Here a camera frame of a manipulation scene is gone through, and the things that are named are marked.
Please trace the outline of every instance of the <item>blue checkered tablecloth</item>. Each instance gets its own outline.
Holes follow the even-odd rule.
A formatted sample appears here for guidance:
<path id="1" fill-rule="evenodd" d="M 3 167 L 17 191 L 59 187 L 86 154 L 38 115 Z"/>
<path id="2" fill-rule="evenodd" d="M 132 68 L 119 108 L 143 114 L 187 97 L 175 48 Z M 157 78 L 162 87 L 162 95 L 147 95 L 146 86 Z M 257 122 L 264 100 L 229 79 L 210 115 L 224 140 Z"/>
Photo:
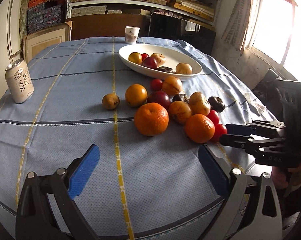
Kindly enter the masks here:
<path id="1" fill-rule="evenodd" d="M 225 102 L 220 122 L 245 124 L 274 120 L 244 97 L 255 95 L 211 56 L 184 41 L 138 38 L 137 43 L 169 47 L 191 56 L 203 73 L 183 82 L 185 93 L 201 91 Z M 76 204 L 94 231 L 105 239 L 196 240 L 223 202 L 198 158 L 198 144 L 183 127 L 170 122 L 149 138 L 134 127 L 136 109 L 125 103 L 134 83 L 150 92 L 151 78 L 130 70 L 119 56 L 124 38 L 99 37 L 68 41 L 41 51 L 29 64 L 32 97 L 15 104 L 9 91 L 0 101 L 0 221 L 15 236 L 17 200 L 28 172 L 54 173 L 81 157 L 91 144 L 100 162 Z M 102 98 L 113 90 L 122 100 L 106 111 Z M 218 157 L 244 171 L 254 158 L 238 149 L 210 143 Z M 68 229 L 53 197 L 52 209 L 62 231 Z M 241 211 L 229 233 L 236 230 Z"/>

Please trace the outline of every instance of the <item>white paper cup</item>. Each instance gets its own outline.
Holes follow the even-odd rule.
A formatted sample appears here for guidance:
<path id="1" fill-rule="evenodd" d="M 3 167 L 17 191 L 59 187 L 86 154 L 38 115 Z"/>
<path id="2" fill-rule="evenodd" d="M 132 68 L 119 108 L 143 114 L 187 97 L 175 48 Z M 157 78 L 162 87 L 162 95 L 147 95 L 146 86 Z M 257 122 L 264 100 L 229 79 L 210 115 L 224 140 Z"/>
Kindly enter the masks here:
<path id="1" fill-rule="evenodd" d="M 139 27 L 126 26 L 125 27 L 125 43 L 136 44 Z"/>

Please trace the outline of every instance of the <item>red cherry tomato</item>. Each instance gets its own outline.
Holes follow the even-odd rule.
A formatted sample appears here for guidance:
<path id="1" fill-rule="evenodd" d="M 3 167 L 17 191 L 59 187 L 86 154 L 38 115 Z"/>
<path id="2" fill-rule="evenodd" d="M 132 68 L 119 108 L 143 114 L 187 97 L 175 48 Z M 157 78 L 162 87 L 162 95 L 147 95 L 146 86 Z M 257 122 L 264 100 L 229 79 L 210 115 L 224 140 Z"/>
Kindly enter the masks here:
<path id="1" fill-rule="evenodd" d="M 148 54 L 146 54 L 146 53 L 143 53 L 143 54 L 142 54 L 142 59 L 143 59 L 143 60 L 146 59 L 147 57 L 149 57 Z"/>
<path id="2" fill-rule="evenodd" d="M 161 81 L 160 79 L 154 79 L 150 83 L 150 88 L 153 91 L 160 91 L 160 90 L 162 90 L 162 86 L 163 86 L 163 81 Z"/>
<path id="3" fill-rule="evenodd" d="M 215 110 L 211 110 L 207 116 L 214 125 L 219 124 L 219 115 Z"/>
<path id="4" fill-rule="evenodd" d="M 215 125 L 215 133 L 214 136 L 212 137 L 211 141 L 213 142 L 219 142 L 219 138 L 222 136 L 222 134 L 226 134 L 227 129 L 225 125 L 219 123 Z"/>

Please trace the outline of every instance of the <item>hand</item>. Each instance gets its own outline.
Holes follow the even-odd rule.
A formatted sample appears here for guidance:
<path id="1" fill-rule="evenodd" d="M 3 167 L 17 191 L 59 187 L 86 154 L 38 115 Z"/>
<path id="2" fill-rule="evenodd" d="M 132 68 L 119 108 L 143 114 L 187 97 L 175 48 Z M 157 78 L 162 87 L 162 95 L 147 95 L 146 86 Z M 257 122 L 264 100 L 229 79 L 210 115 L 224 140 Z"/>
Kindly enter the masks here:
<path id="1" fill-rule="evenodd" d="M 295 173 L 297 176 L 292 181 L 292 186 L 301 184 L 301 163 L 297 168 L 288 168 L 288 172 Z M 288 187 L 285 173 L 278 167 L 272 167 L 271 178 L 274 182 L 276 189 L 284 189 Z"/>

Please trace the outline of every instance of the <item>wooden cabinet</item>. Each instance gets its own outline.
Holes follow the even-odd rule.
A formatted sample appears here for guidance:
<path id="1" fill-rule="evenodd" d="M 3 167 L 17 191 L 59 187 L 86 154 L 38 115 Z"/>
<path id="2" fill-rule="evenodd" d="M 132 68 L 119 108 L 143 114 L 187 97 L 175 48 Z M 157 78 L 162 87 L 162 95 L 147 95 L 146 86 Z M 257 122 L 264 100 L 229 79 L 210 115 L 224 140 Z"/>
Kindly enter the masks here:
<path id="1" fill-rule="evenodd" d="M 138 14 L 95 14 L 70 18 L 72 40 L 89 37 L 124 37 L 125 26 L 140 27 L 139 37 L 147 36 L 148 18 Z"/>
<path id="2" fill-rule="evenodd" d="M 62 23 L 25 36 L 24 60 L 29 63 L 36 54 L 48 46 L 69 41 L 70 35 L 71 24 Z"/>

